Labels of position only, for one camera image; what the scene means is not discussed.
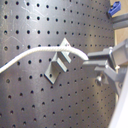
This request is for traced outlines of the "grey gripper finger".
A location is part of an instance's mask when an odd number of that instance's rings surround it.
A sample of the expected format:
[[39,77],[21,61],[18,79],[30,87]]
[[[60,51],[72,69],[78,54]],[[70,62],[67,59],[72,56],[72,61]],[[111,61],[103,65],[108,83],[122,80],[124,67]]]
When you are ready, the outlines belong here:
[[98,86],[110,85],[117,95],[121,94],[127,71],[125,66],[114,70],[107,61],[85,61],[82,67],[90,78],[95,79]]
[[109,59],[113,65],[128,64],[128,39],[114,47],[88,54],[90,59]]

